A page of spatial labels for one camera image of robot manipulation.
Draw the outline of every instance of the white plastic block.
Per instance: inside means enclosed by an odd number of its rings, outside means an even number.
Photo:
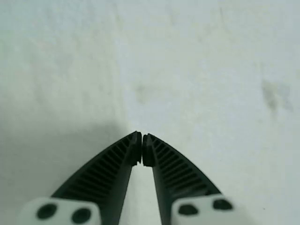
[[[25,204],[18,225],[101,225],[101,217],[95,203],[42,197]]]
[[[241,207],[222,194],[179,199],[171,214],[172,225],[254,225]]]

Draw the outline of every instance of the white surface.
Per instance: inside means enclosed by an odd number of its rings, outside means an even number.
[[[38,219],[38,210],[47,204],[55,204],[56,212],[47,219]],[[62,200],[58,198],[36,198],[27,202],[18,215],[17,225],[75,225],[72,221],[72,215],[78,209],[89,209],[90,218],[84,225],[101,225],[100,211],[96,204],[92,202]]]
[[[215,200],[227,200],[232,210],[215,210]],[[196,215],[182,215],[179,209],[182,205],[192,205],[197,210]],[[172,225],[255,225],[243,207],[236,205],[232,199],[224,195],[209,195],[195,198],[179,199],[172,205]]]
[[[260,224],[300,221],[300,3],[1,1],[0,223],[140,130]],[[159,224],[134,168],[120,224]]]

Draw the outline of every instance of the screw hole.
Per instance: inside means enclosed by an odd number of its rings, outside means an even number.
[[[49,204],[43,205],[37,211],[37,217],[39,219],[48,219],[55,214],[56,210],[57,210],[57,206],[54,203],[49,203]]]
[[[91,211],[87,208],[76,210],[72,215],[72,221],[75,224],[83,224],[90,219]]]
[[[199,210],[191,204],[184,204],[179,207],[178,213],[185,216],[191,216],[199,214]]]
[[[213,208],[216,210],[232,210],[233,206],[225,199],[214,200]]]

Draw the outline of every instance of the ribbed texture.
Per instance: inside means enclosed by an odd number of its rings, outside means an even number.
[[[186,191],[189,193],[203,191],[206,195],[209,193],[199,175],[180,158],[177,151],[153,136],[151,140],[165,188],[174,195]]]
[[[131,138],[132,135],[123,138],[101,153],[101,157],[87,165],[88,167],[60,197],[95,202],[100,207],[104,206],[125,159]]]

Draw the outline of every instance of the hole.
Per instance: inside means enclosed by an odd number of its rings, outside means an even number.
[[[128,140],[127,138],[125,138],[125,139],[123,140],[123,142],[124,142],[124,144],[126,145],[126,147],[129,146],[129,140]]]
[[[232,210],[233,206],[226,199],[214,200],[213,208],[216,210]]]
[[[188,165],[186,164],[181,164],[180,166],[178,166],[177,168],[175,167],[174,169],[170,170],[168,173],[166,173],[165,175],[163,175],[163,179],[168,179],[171,176],[173,176],[173,174],[178,173],[179,171],[186,169],[188,167]]]
[[[158,144],[159,144],[159,140],[158,140],[158,139],[156,139],[156,140],[154,141],[154,143],[153,143],[153,145],[154,145],[154,148],[156,148],[156,147],[158,146]]]
[[[156,153],[159,153],[164,147],[165,147],[165,145],[161,143],[161,144],[158,146],[158,148],[156,149]]]
[[[46,204],[37,211],[37,217],[39,219],[48,219],[55,214],[56,210],[57,210],[56,204],[54,203]]]
[[[185,216],[191,216],[199,214],[199,210],[191,204],[184,204],[179,207],[178,213]]]
[[[72,221],[75,224],[83,224],[90,219],[91,212],[87,208],[76,210],[72,215]]]
[[[171,156],[169,159],[160,164],[160,169],[164,169],[166,166],[168,166],[170,163],[173,163],[178,158],[179,156],[176,155]]]
[[[116,146],[112,148],[112,150],[122,159],[124,157],[124,153]]]
[[[117,144],[117,147],[123,152],[123,153],[126,153],[126,146],[120,142]]]
[[[160,159],[164,154],[166,154],[169,151],[169,148],[164,148],[161,152],[157,154],[157,158]]]

